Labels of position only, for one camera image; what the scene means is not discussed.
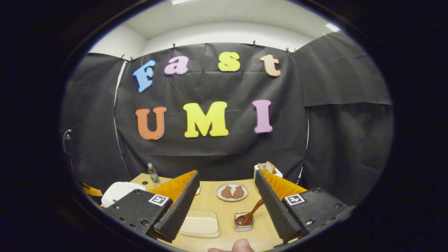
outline brown cookie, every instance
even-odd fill
[[[226,186],[224,190],[221,191],[221,196],[223,196],[226,199],[230,199],[232,197],[232,193],[230,192],[231,187]]]
[[[239,199],[242,196],[244,196],[244,191],[243,191],[243,187],[242,186],[237,186],[237,189],[235,190],[235,192],[233,193],[232,198],[233,199]]]

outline ceiling light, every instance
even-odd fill
[[[326,24],[326,27],[330,28],[332,31],[339,31],[340,29],[334,26],[333,24]]]
[[[182,3],[185,3],[185,2],[188,2],[188,1],[191,1],[191,0],[171,0],[173,5],[182,4]]]

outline pink letter i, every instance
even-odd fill
[[[269,124],[269,100],[254,100],[252,105],[257,109],[257,127],[254,129],[255,133],[268,133],[272,131],[272,126]]]

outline black curtain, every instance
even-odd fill
[[[241,67],[236,72],[218,68],[222,52],[237,52]],[[272,54],[279,59],[279,77],[268,75],[260,57]],[[188,72],[166,75],[164,68],[175,56],[187,56]],[[142,93],[133,72],[149,60],[153,83]],[[306,148],[306,109],[299,72],[291,54],[284,50],[238,43],[213,43],[182,46],[142,56],[128,66],[117,92],[116,126],[128,167],[146,171],[152,162],[161,176],[176,177],[193,169],[202,180],[234,180],[253,177],[254,165],[270,161],[296,181]],[[252,101],[267,99],[273,131],[256,134],[255,107]],[[204,113],[215,101],[227,103],[227,136],[199,135],[186,138],[187,117],[183,106],[198,103]],[[137,109],[150,109],[148,128],[155,130],[154,107],[167,108],[165,133],[158,140],[146,140],[137,130]]]
[[[309,118],[306,187],[358,204],[381,175],[392,145],[387,86],[366,52],[341,32],[311,41],[294,58]]]
[[[61,110],[61,131],[72,130],[67,149],[74,175],[103,191],[116,181],[132,179],[120,154],[113,118],[123,63],[97,53],[84,57],[67,82]]]

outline foam letter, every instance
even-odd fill
[[[257,110],[257,127],[254,129],[255,133],[268,133],[272,131],[272,126],[269,124],[269,100],[254,100],[252,105]]]
[[[165,67],[164,72],[166,74],[184,74],[188,71],[188,57],[187,56],[177,56],[170,60],[168,66]]]
[[[199,132],[196,131],[196,125],[203,136],[207,135],[211,124],[211,136],[225,136],[228,135],[228,130],[225,128],[224,110],[227,103],[223,101],[216,101],[210,105],[207,115],[197,103],[188,103],[184,105],[184,110],[187,112],[187,131],[185,137],[197,137]]]
[[[260,57],[261,61],[264,61],[264,69],[266,70],[266,73],[270,76],[280,76],[281,72],[280,70],[276,69],[276,65],[279,63],[278,59],[274,59],[272,54],[265,55],[263,57]]]
[[[218,67],[223,72],[234,72],[240,69],[240,62],[237,61],[239,58],[240,56],[236,52],[223,52],[219,56]]]
[[[143,92],[143,90],[151,86],[152,80],[149,80],[148,77],[151,78],[152,75],[154,74],[151,68],[154,65],[155,61],[150,60],[146,64],[144,64],[141,68],[135,70],[134,76],[137,78],[139,93]]]
[[[156,140],[161,138],[165,131],[164,114],[166,111],[166,107],[157,107],[152,110],[155,114],[155,131],[149,131],[149,109],[137,109],[137,111],[135,111],[135,115],[137,115],[138,133],[147,140]]]

